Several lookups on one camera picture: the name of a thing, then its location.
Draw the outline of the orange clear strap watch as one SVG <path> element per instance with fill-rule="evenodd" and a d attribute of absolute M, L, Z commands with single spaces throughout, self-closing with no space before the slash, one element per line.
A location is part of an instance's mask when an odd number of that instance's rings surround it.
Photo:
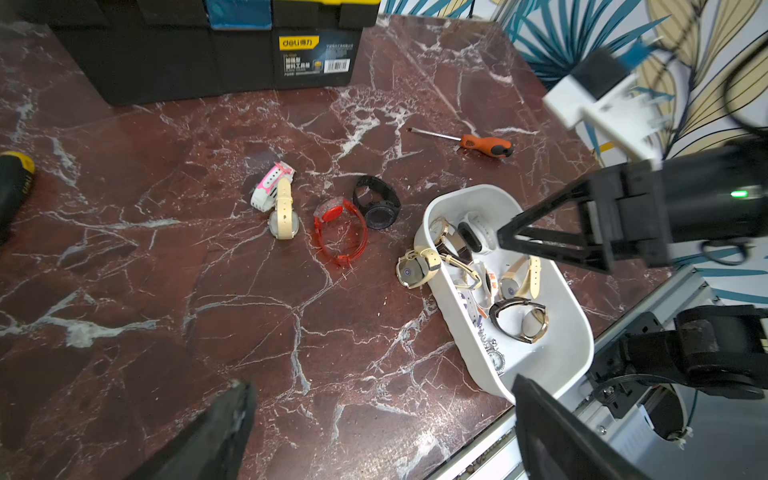
<path fill-rule="evenodd" d="M 480 275 L 482 280 L 482 298 L 478 301 L 478 305 L 488 310 L 497 301 L 499 296 L 499 282 L 496 274 L 490 270 L 486 264 L 482 261 L 475 261 L 473 263 L 475 271 Z"/>

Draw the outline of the small beige watch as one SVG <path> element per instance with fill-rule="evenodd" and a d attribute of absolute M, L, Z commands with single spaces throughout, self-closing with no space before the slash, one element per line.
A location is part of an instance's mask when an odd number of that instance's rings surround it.
<path fill-rule="evenodd" d="M 416 289 L 428 283 L 440 270 L 440 254 L 431 248 L 408 250 L 398 259 L 396 275 L 401 285 Z"/>

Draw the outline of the silver pendant chain watch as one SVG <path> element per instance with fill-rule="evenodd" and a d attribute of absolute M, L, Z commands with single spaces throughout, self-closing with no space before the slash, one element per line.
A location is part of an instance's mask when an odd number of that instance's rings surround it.
<path fill-rule="evenodd" d="M 495 339 L 486 339 L 484 341 L 484 348 L 491 360 L 495 372 L 501 375 L 505 371 L 506 360 L 504 355 L 498 349 L 497 341 Z"/>

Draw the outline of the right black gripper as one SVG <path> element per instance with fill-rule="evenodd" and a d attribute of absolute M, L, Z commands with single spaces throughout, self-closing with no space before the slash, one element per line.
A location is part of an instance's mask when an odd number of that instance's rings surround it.
<path fill-rule="evenodd" d="M 534 223 L 568 203 L 579 231 Z M 649 161 L 589 174 L 513 217 L 496 232 L 500 248 L 601 273 L 618 261 L 639 259 L 648 268 L 671 264 L 671 227 L 660 172 Z"/>

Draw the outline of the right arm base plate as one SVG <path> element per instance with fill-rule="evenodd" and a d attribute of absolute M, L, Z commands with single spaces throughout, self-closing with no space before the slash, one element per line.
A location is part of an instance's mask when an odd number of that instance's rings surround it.
<path fill-rule="evenodd" d="M 587 373 L 591 397 L 621 419 L 648 389 L 671 383 L 674 366 L 664 346 L 671 335 L 651 312 L 632 320 L 596 353 Z"/>

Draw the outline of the black band watch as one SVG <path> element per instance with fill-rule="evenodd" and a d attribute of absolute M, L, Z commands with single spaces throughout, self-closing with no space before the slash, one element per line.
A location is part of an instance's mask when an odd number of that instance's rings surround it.
<path fill-rule="evenodd" d="M 371 202 L 363 204 L 358 191 L 367 188 L 373 194 Z M 373 230 L 384 230 L 392 226 L 401 211 L 401 202 L 396 191 L 376 176 L 359 177 L 352 193 L 355 207 L 363 215 L 366 225 Z"/>

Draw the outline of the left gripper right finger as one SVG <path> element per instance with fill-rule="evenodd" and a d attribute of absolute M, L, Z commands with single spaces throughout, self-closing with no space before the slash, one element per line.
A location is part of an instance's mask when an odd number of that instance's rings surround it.
<path fill-rule="evenodd" d="M 645 479 L 535 381 L 516 377 L 516 435 L 530 479 Z"/>

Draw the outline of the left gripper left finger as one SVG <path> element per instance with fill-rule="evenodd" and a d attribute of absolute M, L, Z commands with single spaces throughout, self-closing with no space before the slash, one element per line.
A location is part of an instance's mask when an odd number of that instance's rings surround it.
<path fill-rule="evenodd" d="M 128 477 L 237 478 L 254 425 L 255 411 L 253 385 L 235 384 Z"/>

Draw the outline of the clear strap purple watch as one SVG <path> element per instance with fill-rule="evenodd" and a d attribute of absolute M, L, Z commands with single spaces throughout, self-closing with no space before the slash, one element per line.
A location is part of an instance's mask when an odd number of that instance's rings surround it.
<path fill-rule="evenodd" d="M 464 286 L 457 286 L 456 289 L 474 329 L 480 338 L 484 338 L 483 319 L 485 313 L 477 303 L 473 290 Z"/>

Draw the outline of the dark strap rose gold watch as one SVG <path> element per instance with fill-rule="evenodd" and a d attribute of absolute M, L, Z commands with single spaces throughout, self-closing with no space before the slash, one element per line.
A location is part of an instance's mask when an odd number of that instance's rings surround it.
<path fill-rule="evenodd" d="M 525 344 L 534 344 L 542 339 L 550 323 L 545 305 L 521 297 L 493 304 L 489 319 L 501 333 Z"/>

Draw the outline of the pink beige strap watch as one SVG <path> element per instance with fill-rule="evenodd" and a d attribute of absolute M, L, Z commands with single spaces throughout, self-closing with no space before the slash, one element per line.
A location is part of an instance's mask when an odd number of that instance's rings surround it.
<path fill-rule="evenodd" d="M 269 213 L 268 227 L 277 240 L 291 240 L 299 231 L 300 222 L 293 210 L 291 184 L 295 169 L 287 163 L 276 162 L 255 187 L 250 205 Z"/>

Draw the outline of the red transparent watch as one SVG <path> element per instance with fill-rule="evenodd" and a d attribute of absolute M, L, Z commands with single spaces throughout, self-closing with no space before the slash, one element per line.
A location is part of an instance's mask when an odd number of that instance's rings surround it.
<path fill-rule="evenodd" d="M 365 251 L 369 232 L 360 210 L 343 197 L 331 198 L 313 214 L 314 239 L 336 265 L 349 267 Z"/>

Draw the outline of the white strap watch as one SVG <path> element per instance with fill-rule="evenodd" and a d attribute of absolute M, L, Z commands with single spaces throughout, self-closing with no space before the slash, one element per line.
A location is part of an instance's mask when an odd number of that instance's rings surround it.
<path fill-rule="evenodd" d="M 498 246 L 495 231 L 479 211 L 466 212 L 457 225 L 457 231 L 474 254 L 490 254 Z"/>

